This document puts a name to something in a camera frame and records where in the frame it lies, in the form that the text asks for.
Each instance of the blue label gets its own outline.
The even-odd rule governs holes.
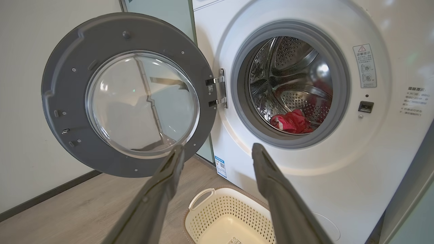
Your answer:
[[[214,156],[214,158],[216,159],[217,173],[226,178],[226,165],[224,164],[224,161],[217,156]]]

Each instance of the warning label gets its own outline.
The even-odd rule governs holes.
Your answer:
[[[377,74],[375,72],[374,57],[371,46],[364,44],[353,47],[354,55],[357,60],[358,72],[360,74],[360,87],[377,87]]]
[[[240,240],[233,237],[227,244],[243,244]]]

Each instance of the white washing machine body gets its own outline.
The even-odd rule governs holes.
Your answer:
[[[221,174],[259,196],[251,148],[261,143],[336,243],[362,244],[386,209],[434,117],[434,5],[429,1],[194,0],[199,48],[213,72],[225,69],[227,108],[211,137]],[[286,149],[265,143],[233,105],[235,60],[263,26],[297,21],[339,47],[349,70],[345,114],[318,143]],[[377,86],[361,88],[354,47],[369,44]],[[374,103],[359,112],[361,101]]]

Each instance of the front-load washing machine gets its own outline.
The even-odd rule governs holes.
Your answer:
[[[91,19],[53,50],[47,122],[84,164],[153,175],[211,132],[217,172],[259,196],[261,143],[336,243],[364,243],[434,117],[433,3],[194,0],[198,47],[159,19]]]

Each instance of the washing machine door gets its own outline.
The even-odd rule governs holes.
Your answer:
[[[205,57],[177,28],[112,13],[84,22],[55,47],[43,109],[59,143],[82,163],[146,177],[175,145],[190,158],[205,142],[216,115],[212,79]]]

